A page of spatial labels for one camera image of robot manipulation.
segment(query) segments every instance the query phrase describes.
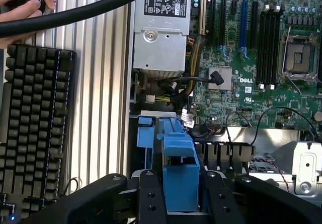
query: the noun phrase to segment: circuit board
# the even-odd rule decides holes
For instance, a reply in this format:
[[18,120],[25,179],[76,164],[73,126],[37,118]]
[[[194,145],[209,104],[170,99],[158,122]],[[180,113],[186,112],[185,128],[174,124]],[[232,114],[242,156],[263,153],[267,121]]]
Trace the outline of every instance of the circuit board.
[[[198,1],[193,0],[193,7],[197,6]],[[322,0],[215,1],[212,9],[207,6],[207,27],[214,27],[214,36],[211,39],[207,38],[208,43],[203,50],[199,76],[208,78],[212,70],[220,69],[223,71],[225,84],[222,87],[197,84],[192,105],[196,123],[224,124],[227,115],[237,110],[256,126],[264,111],[278,106],[292,108],[308,119],[313,119],[313,116],[322,109],[322,98],[316,80],[320,78],[319,13]],[[262,23],[262,19],[267,17],[264,15],[265,11],[275,14],[272,16],[277,22],[274,25],[275,31],[267,30]],[[225,17],[224,26],[220,26],[222,17]],[[197,17],[192,18],[191,32],[196,32],[197,27]],[[222,43],[218,43],[220,32],[223,32]],[[264,66],[259,64],[264,61],[264,56],[260,52],[263,48],[272,49],[269,53],[275,55],[275,58],[265,61]],[[259,72],[259,68],[269,68],[270,65],[274,67],[270,69],[273,74],[268,80],[265,74],[260,75],[263,73]],[[303,71],[294,68],[297,72],[292,72],[290,67],[296,65],[307,68],[303,68]],[[310,74],[312,78],[300,79],[303,74],[306,76]],[[298,81],[292,81],[293,76],[299,76]],[[317,130],[322,123],[319,121],[322,119],[318,117],[313,120]],[[244,125],[245,122],[238,117],[232,117],[229,121],[229,126]],[[304,127],[307,123],[300,116],[287,115],[285,110],[277,110],[268,112],[260,125],[261,128],[290,126]]]

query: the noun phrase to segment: blue pcie slot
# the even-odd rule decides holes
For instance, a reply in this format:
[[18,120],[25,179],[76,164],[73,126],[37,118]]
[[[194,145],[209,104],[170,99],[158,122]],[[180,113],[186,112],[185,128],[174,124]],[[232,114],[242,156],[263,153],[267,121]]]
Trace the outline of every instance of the blue pcie slot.
[[248,1],[243,0],[240,13],[240,31],[239,31],[239,52],[247,57],[247,20],[248,20]]

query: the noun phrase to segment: warning label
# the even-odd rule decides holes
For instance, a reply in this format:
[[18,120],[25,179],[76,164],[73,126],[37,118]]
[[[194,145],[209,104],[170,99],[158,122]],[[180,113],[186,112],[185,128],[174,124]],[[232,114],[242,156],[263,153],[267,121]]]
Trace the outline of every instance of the warning label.
[[144,15],[185,18],[187,0],[145,0]]

